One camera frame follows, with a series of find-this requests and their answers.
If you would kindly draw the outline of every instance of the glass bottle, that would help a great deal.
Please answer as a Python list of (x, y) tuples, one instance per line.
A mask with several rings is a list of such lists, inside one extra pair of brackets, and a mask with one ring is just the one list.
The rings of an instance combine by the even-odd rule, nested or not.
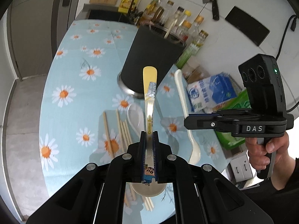
[(191, 28), (189, 29), (189, 38), (187, 39), (187, 46), (189, 46), (192, 42), (192, 40), (199, 34), (199, 25), (202, 23), (202, 21), (204, 20), (203, 16), (200, 16), (198, 14), (198, 16), (196, 17), (196, 19), (194, 20)]
[(167, 2), (167, 4), (164, 6), (164, 12), (162, 14), (162, 16), (160, 17), (158, 23), (161, 26), (164, 26), (165, 22), (167, 21), (167, 19), (169, 18), (170, 14), (172, 14), (172, 6), (173, 6), (174, 2), (169, 0)]
[(208, 33), (201, 30), (199, 32), (199, 35), (196, 36), (192, 43), (189, 45), (189, 47), (182, 53), (182, 55), (178, 58), (178, 61), (176, 62), (176, 66), (179, 69), (182, 69), (182, 67), (185, 65), (185, 63), (188, 61), (188, 59), (192, 55), (196, 55), (199, 48), (203, 46), (205, 39), (208, 37)]
[(191, 12), (188, 11), (188, 10), (186, 10), (186, 11), (184, 12), (184, 14), (178, 19), (178, 21), (176, 22), (176, 24), (173, 26), (172, 31), (173, 31), (174, 33), (177, 33), (177, 32), (176, 32), (177, 28), (180, 27), (180, 26), (182, 26), (183, 22), (184, 22), (187, 18), (189, 18), (190, 16), (191, 16)]
[(160, 5), (161, 5), (161, 0), (152, 0), (150, 4), (147, 5), (145, 11), (143, 12), (143, 15), (139, 21), (139, 25), (144, 21), (150, 21), (153, 18), (156, 10), (160, 7)]
[(192, 24), (189, 21), (185, 20), (183, 24), (177, 29), (177, 31), (180, 31), (178, 35), (184, 42), (186, 42), (186, 40), (188, 39), (189, 29), (191, 28), (191, 25)]
[(180, 16), (182, 15), (183, 11), (184, 11), (184, 8), (178, 7), (177, 11), (166, 20), (166, 22), (164, 24), (164, 28), (169, 29), (172, 22), (176, 19), (179, 19)]

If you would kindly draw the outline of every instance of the table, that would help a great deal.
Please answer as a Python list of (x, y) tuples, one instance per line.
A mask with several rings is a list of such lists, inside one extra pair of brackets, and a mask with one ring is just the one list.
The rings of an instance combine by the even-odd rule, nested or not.
[[(39, 126), (41, 163), (50, 196), (89, 162), (102, 165), (111, 161), (105, 148), (103, 111), (107, 114), (113, 151), (115, 155), (122, 154), (116, 109), (122, 121), (133, 102), (144, 111), (144, 100), (125, 95), (116, 80), (136, 32), (132, 25), (81, 20), (71, 25), (62, 40), (47, 77)], [(153, 127), (160, 142), (188, 160), (192, 146), (174, 82), (176, 70), (173, 65), (157, 89)], [(130, 126), (129, 131), (133, 142), (138, 142), (139, 136)], [(222, 172), (229, 159), (225, 159), (214, 131), (197, 130), (193, 136), (201, 147), (197, 165), (208, 163)], [(125, 224), (158, 224), (175, 210), (171, 184), (152, 198), (155, 206), (152, 212), (145, 210), (141, 197), (137, 201), (132, 201), (131, 196), (128, 199), (130, 208), (124, 208)]]

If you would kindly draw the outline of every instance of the camera lens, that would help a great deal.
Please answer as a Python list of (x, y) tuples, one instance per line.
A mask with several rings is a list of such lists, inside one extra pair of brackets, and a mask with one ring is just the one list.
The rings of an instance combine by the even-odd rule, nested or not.
[(261, 66), (258, 66), (257, 67), (257, 72), (258, 72), (258, 76), (260, 77), (260, 79), (264, 79), (265, 78), (264, 68), (262, 68)]
[(247, 77), (245, 72), (242, 72), (242, 79), (243, 79), (244, 82), (248, 81), (248, 77)]
[(255, 74), (255, 71), (252, 69), (252, 68), (249, 68), (248, 69), (248, 76), (249, 76), (249, 79), (252, 81), (252, 82), (255, 82), (257, 80), (257, 76)]

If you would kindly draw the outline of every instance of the black cable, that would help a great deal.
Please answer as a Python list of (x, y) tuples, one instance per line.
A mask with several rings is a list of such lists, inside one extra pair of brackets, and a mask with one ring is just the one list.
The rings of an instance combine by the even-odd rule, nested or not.
[[(283, 36), (282, 36), (282, 39), (281, 39), (281, 43), (280, 43), (280, 46), (279, 46), (279, 50), (278, 50), (278, 53), (277, 53), (277, 56), (276, 56), (276, 61), (277, 61), (277, 59), (279, 58), (279, 55), (280, 55), (280, 52), (281, 52), (281, 48), (282, 48), (282, 44), (283, 44), (283, 41), (284, 41), (284, 37), (286, 36), (286, 32), (287, 32), (287, 30), (288, 30), (288, 27), (289, 27), (289, 25), (290, 25), (290, 22), (291, 22), (291, 20), (292, 20), (292, 18), (295, 18), (295, 20), (297, 19), (297, 15), (292, 15), (290, 18), (289, 18), (289, 20), (288, 20), (288, 23), (286, 24), (286, 29), (284, 30), (284, 33), (283, 33)], [(294, 28), (294, 24), (296, 24), (294, 21), (293, 21), (293, 23), (292, 23), (292, 30), (294, 29), (295, 30), (295, 28)]]
[[(293, 22), (292, 22), (292, 25), (291, 25), (291, 30), (292, 31), (295, 31), (295, 28), (296, 28), (296, 20), (297, 20), (297, 15), (292, 15), (289, 20), (288, 20), (288, 23), (286, 24), (286, 28), (284, 30), (284, 33), (283, 33), (283, 36), (282, 36), (282, 39), (281, 39), (281, 42), (280, 42), (280, 46), (279, 46), (279, 49), (278, 49), (278, 53), (277, 53), (277, 56), (276, 56), (276, 61), (277, 59), (279, 58), (279, 55), (280, 55), (280, 52), (281, 52), (281, 48), (282, 48), (282, 45), (283, 45), (283, 41), (284, 41), (284, 37), (286, 36), (286, 32), (288, 31), (288, 27), (290, 25), (290, 22), (291, 20), (293, 19)], [(290, 108), (289, 110), (287, 110), (287, 113), (293, 111), (297, 106), (299, 105), (299, 101), (292, 107)]]

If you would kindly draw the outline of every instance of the finger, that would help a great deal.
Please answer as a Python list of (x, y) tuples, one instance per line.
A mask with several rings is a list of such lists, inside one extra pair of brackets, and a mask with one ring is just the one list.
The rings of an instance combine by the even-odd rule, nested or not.
[(270, 163), (270, 159), (267, 156), (249, 156), (250, 164), (267, 166)]
[(251, 166), (252, 166), (255, 170), (264, 170), (264, 169), (266, 169), (266, 166), (259, 166), (259, 165), (255, 165), (255, 164), (251, 164)]
[(279, 151), (283, 153), (288, 149), (288, 147), (289, 147), (289, 136), (287, 133), (285, 133), (283, 137), (272, 138), (266, 144), (266, 151), (268, 153), (272, 153), (279, 149)]
[(258, 139), (257, 138), (245, 138), (245, 142), (251, 145), (257, 145)]
[(255, 156), (265, 156), (267, 151), (264, 145), (251, 145), (249, 143), (245, 143), (248, 152)]

